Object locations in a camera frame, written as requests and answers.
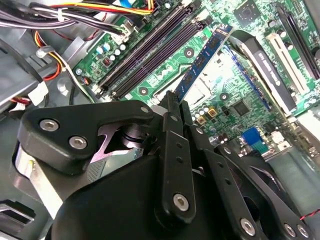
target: black ram slot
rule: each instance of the black ram slot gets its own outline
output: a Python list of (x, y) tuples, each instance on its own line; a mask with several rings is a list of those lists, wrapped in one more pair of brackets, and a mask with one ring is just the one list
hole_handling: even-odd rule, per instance
[(199, 7), (200, 1), (195, 1), (188, 7), (182, 5), (176, 6), (175, 9), (161, 21), (160, 26), (156, 26), (142, 42), (135, 48), (120, 65), (111, 70), (104, 80), (99, 84), (100, 88), (107, 90), (117, 80), (122, 78), (130, 69), (134, 69), (140, 63), (141, 59), (149, 53), (159, 42), (165, 39), (174, 31), (185, 19), (190, 16), (194, 10)]
[(148, 77), (157, 67), (165, 62), (181, 46), (189, 41), (197, 32), (205, 27), (204, 24), (188, 23), (177, 32), (157, 52), (150, 56), (134, 73), (123, 81), (123, 84), (114, 90), (113, 97), (116, 100), (123, 98), (131, 92), (138, 84)]
[(277, 10), (284, 28), (292, 39), (293, 45), (296, 47), (296, 50), (310, 76), (316, 80), (320, 79), (320, 70), (316, 60), (311, 54), (311, 51), (309, 50), (294, 17), (291, 13), (287, 13), (284, 6), (281, 4), (277, 6)]

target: orange wire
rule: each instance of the orange wire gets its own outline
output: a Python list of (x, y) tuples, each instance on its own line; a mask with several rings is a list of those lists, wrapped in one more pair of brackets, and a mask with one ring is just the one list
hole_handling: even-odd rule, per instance
[[(41, 42), (40, 39), (39, 39), (39, 33), (38, 33), (38, 31), (35, 33), (35, 38), (36, 38), (38, 44), (39, 44), (41, 47), (43, 47), (44, 45), (42, 44), (42, 42)], [(52, 76), (46, 76), (46, 77), (43, 79), (45, 82), (50, 81), (50, 80), (56, 78), (56, 77), (60, 74), (60, 71), (61, 71), (60, 64), (57, 63), (56, 66), (57, 66), (57, 67), (56, 67), (57, 69), (56, 69), (55, 74), (52, 75)]]

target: yellow wire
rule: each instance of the yellow wire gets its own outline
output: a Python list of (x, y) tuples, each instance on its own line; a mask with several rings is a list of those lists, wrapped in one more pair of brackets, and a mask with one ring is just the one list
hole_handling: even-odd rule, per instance
[[(36, 37), (37, 34), (39, 34), (38, 31), (35, 32), (34, 41), (35, 41), (35, 44), (36, 44), (39, 48), (41, 48), (41, 45), (40, 45), (40, 43), (38, 42), (37, 37)], [(61, 60), (60, 60), (56, 55), (54, 55), (52, 52), (50, 52), (49, 55), (50, 55), (51, 57), (53, 57), (53, 58), (59, 63), (59, 65), (61, 66), (61, 71), (62, 71), (62, 69), (64, 68), (64, 65), (63, 65), (63, 63), (61, 62)]]
[(140, 14), (140, 15), (149, 15), (152, 13), (152, 9), (145, 10), (145, 9), (133, 9), (133, 8), (127, 8), (127, 7), (118, 7), (113, 5), (100, 5), (100, 4), (93, 4), (93, 3), (85, 3), (85, 2), (64, 2), (59, 5), (72, 5), (72, 6), (80, 6), (80, 7), (91, 7), (91, 8), (103, 8), (103, 9), (112, 9), (117, 11), (123, 11), (133, 14)]

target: pci slot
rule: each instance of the pci slot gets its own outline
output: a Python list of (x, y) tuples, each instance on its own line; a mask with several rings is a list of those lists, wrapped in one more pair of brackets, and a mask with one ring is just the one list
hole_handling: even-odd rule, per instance
[(238, 47), (246, 57), (252, 61), (257, 72), (262, 77), (269, 90), (283, 111), (290, 115), (297, 105), (287, 89), (283, 79), (277, 72), (267, 53), (258, 40), (251, 34), (237, 30), (230, 38), (231, 42)]
[(117, 86), (112, 96), (119, 100), (131, 92), (138, 84), (148, 77), (157, 67), (164, 63), (172, 54), (189, 41), (196, 33), (206, 27), (204, 22), (186, 23), (154, 54), (148, 57), (122, 84)]
[(266, 38), (269, 40), (273, 49), (275, 50), (275, 53), (280, 59), (287, 75), (293, 81), (296, 90), (298, 90), (302, 95), (308, 93), (310, 90), (307, 86), (307, 81), (302, 75), (301, 71), (297, 68), (280, 35), (277, 33), (271, 33)]
[(156, 26), (135, 50), (125, 58), (125, 60), (114, 69), (112, 69), (99, 83), (99, 87), (108, 90), (116, 81), (121, 79), (129, 70), (134, 69), (141, 62), (142, 58), (154, 49), (154, 47), (174, 31), (181, 23), (190, 16), (194, 10), (200, 6), (200, 1), (196, 0), (189, 6), (179, 4), (170, 12), (170, 14), (161, 23)]
[(302, 62), (304, 63), (307, 71), (313, 79), (320, 79), (320, 70), (316, 63), (315, 58), (308, 49), (308, 46), (302, 36), (300, 29), (291, 13), (287, 13), (282, 4), (278, 3), (277, 10), (280, 20), (289, 34), (293, 45), (298, 51)]

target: cable tie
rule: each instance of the cable tie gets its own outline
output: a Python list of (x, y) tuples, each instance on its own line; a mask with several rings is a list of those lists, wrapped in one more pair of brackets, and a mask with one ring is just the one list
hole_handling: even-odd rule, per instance
[(65, 21), (66, 18), (63, 16), (62, 10), (66, 10), (66, 9), (68, 9), (68, 8), (67, 7), (58, 8), (57, 15), (58, 15), (58, 21), (59, 22), (64, 22)]

